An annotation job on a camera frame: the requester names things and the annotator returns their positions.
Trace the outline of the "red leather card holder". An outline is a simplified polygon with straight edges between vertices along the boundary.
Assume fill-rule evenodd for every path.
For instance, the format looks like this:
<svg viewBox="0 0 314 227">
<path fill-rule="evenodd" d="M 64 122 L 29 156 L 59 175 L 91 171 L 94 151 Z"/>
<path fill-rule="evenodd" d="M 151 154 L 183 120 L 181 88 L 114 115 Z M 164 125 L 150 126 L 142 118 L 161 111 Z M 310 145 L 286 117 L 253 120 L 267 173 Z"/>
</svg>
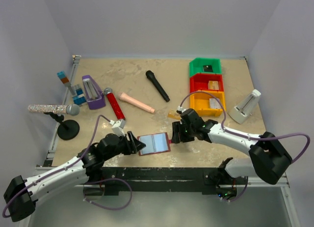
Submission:
<svg viewBox="0 0 314 227">
<path fill-rule="evenodd" d="M 137 139 L 146 145 L 142 150 L 139 151 L 139 156 L 153 155 L 171 151 L 168 134 L 166 132 L 142 135 Z"/>
</svg>

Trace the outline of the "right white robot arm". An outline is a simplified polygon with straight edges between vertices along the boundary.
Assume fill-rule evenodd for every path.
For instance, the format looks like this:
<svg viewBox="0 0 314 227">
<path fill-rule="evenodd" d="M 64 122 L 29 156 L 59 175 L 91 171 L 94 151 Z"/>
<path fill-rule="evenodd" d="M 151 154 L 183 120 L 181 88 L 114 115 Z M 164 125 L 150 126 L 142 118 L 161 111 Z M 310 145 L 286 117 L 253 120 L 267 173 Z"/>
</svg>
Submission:
<svg viewBox="0 0 314 227">
<path fill-rule="evenodd" d="M 257 176 L 275 185 L 292 164 L 292 157 L 270 132 L 257 135 L 223 128 L 215 120 L 204 121 L 194 109 L 179 107 L 177 112 L 181 119 L 172 124 L 172 143 L 198 139 L 225 145 L 248 156 L 246 159 L 230 158 L 221 164 L 218 177 L 225 184 L 240 176 Z"/>
</svg>

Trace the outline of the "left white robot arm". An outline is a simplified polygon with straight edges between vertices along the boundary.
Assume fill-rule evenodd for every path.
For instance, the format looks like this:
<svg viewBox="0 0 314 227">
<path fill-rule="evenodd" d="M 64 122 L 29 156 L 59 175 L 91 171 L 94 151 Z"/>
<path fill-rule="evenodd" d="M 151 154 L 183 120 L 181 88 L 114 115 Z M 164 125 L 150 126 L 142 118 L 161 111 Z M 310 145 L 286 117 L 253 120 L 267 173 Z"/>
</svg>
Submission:
<svg viewBox="0 0 314 227">
<path fill-rule="evenodd" d="M 2 216 L 13 222 L 21 221 L 30 216 L 39 203 L 58 192 L 79 184 L 98 183 L 105 161 L 120 154 L 136 154 L 145 146 L 131 131 L 123 136 L 110 133 L 54 169 L 26 179 L 16 176 L 4 192 L 6 206 Z"/>
</svg>

